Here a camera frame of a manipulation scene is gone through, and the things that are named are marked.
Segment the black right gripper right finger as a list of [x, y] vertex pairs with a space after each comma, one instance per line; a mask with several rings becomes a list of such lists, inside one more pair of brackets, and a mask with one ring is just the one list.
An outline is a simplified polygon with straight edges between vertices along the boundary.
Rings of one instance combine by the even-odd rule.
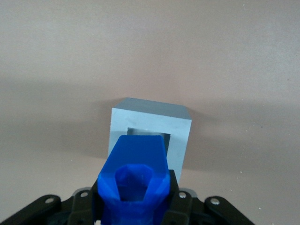
[[210, 196], [204, 202], [180, 190], [174, 170], [170, 170], [170, 193], [163, 225], [252, 225], [253, 222], [229, 201]]

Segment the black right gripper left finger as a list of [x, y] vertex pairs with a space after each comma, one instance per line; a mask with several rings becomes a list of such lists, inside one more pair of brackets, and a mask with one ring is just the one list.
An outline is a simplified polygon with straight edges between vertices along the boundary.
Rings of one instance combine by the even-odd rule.
[[44, 195], [1, 222], [2, 225], [94, 225], [101, 219], [104, 204], [98, 182], [77, 190], [67, 200]]

